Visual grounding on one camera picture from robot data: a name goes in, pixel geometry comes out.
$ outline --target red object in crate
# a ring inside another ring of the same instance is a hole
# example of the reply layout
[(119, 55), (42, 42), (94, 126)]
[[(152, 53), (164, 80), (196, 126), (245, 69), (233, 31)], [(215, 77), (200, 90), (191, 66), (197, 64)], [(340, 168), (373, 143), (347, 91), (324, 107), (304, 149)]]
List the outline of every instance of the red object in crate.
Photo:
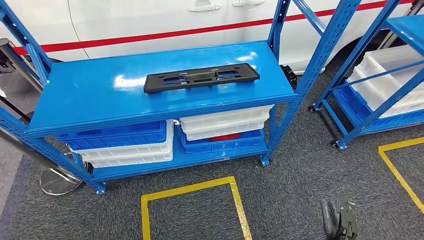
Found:
[(242, 135), (241, 132), (223, 135), (223, 136), (214, 136), (214, 137), (210, 137), (209, 140), (211, 142), (225, 141), (225, 140), (237, 139), (238, 137), (240, 137), (240, 135)]

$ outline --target yellow tape line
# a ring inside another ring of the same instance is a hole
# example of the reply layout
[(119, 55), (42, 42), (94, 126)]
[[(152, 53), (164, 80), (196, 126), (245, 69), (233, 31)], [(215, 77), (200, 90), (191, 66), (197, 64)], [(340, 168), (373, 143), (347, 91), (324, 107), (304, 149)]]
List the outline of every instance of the yellow tape line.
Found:
[(252, 240), (251, 231), (248, 225), (248, 219), (245, 215), (245, 210), (243, 209), (242, 198), (239, 194), (239, 189), (237, 188), (236, 179), (231, 176), (231, 182), (229, 186), (232, 192), (232, 198), (234, 198), (235, 208), (237, 209), (238, 219), (240, 220), (241, 230), (243, 231), (243, 236), (245, 240)]
[(232, 197), (234, 198), (235, 208), (237, 209), (238, 218), (240, 220), (241, 229), (243, 231), (245, 240), (252, 240), (252, 235), (249, 230), (248, 220), (245, 215), (245, 210), (243, 209), (242, 199), (240, 198), (239, 189), (237, 188), (236, 179), (234, 176), (227, 176), (215, 180), (205, 181), (201, 183), (196, 183), (188, 186), (177, 187), (165, 191), (158, 191), (154, 193), (149, 193), (141, 196), (141, 225), (143, 231), (143, 240), (150, 240), (150, 223), (149, 223), (149, 209), (148, 201), (157, 200), (167, 197), (172, 197), (176, 195), (186, 194), (202, 189), (207, 189), (211, 187), (216, 187), (219, 185), (229, 184), (232, 192)]
[(382, 145), (382, 146), (379, 146), (378, 149), (381, 149), (383, 151), (389, 151), (393, 149), (400, 149), (400, 148), (422, 144), (422, 143), (424, 143), (424, 136), (415, 138), (415, 139), (406, 140), (406, 141), (400, 141), (400, 142)]
[(150, 222), (149, 209), (147, 207), (148, 198), (145, 195), (141, 196), (141, 226), (143, 231), (143, 239), (150, 240)]
[(390, 171), (393, 173), (393, 175), (396, 177), (396, 179), (399, 181), (400, 185), (406, 190), (406, 192), (409, 194), (412, 201), (415, 203), (415, 205), (421, 210), (421, 212), (424, 214), (424, 205), (420, 201), (420, 199), (417, 197), (415, 192), (411, 189), (411, 187), (408, 185), (408, 183), (405, 181), (405, 179), (401, 176), (399, 171), (396, 169), (396, 167), (393, 165), (393, 163), (390, 161), (389, 157), (387, 157), (385, 151), (404, 148), (412, 145), (422, 144), (424, 143), (424, 137), (415, 138), (411, 140), (401, 141), (401, 142), (395, 142), (387, 145), (382, 145), (378, 147), (378, 154), (380, 154), (381, 158), (384, 160), (387, 167), (390, 169)]

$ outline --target black plastic bracket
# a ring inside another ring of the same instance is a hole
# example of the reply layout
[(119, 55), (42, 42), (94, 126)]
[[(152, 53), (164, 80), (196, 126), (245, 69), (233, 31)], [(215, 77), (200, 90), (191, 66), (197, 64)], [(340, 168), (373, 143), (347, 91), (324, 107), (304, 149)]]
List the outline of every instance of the black plastic bracket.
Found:
[(280, 68), (284, 73), (285, 77), (287, 78), (288, 82), (290, 83), (291, 88), (295, 90), (298, 86), (298, 76), (296, 76), (296, 74), (288, 65), (280, 65)]
[(175, 89), (247, 82), (259, 78), (259, 73), (248, 63), (163, 72), (147, 75), (144, 92), (155, 93)]

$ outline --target shelf foot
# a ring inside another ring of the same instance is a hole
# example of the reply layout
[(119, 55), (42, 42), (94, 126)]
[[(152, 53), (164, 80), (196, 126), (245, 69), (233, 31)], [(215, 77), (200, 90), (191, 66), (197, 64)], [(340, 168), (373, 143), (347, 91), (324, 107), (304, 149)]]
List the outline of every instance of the shelf foot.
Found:
[(334, 140), (334, 141), (331, 141), (331, 146), (333, 147), (333, 148), (335, 148), (335, 149), (346, 149), (347, 148), (347, 146), (346, 146), (346, 144), (339, 144), (339, 141), (337, 140)]
[(103, 187), (102, 187), (102, 188), (98, 188), (98, 189), (95, 191), (95, 193), (96, 193), (97, 195), (102, 195), (102, 194), (105, 194), (105, 192), (106, 192), (106, 182), (104, 181), (104, 182), (102, 182), (101, 184), (103, 185)]
[(264, 159), (263, 155), (260, 156), (260, 163), (262, 164), (263, 167), (268, 166), (270, 164), (270, 160), (269, 159)]
[(309, 106), (307, 109), (311, 113), (315, 113), (315, 112), (320, 111), (320, 108), (319, 107), (316, 107), (315, 103), (312, 104), (311, 106)]

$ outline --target caster wheel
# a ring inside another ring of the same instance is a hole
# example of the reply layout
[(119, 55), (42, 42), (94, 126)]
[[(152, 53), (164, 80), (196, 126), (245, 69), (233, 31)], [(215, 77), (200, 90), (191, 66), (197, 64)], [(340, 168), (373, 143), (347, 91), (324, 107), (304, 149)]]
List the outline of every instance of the caster wheel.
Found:
[(314, 106), (309, 106), (308, 108), (307, 108), (308, 110), (309, 110), (309, 112), (311, 112), (311, 113), (315, 113), (317, 110), (315, 110), (315, 107)]
[(336, 141), (331, 141), (331, 146), (332, 146), (334, 149), (338, 149), (338, 148), (339, 148), (339, 145), (337, 145), (337, 142), (336, 142)]

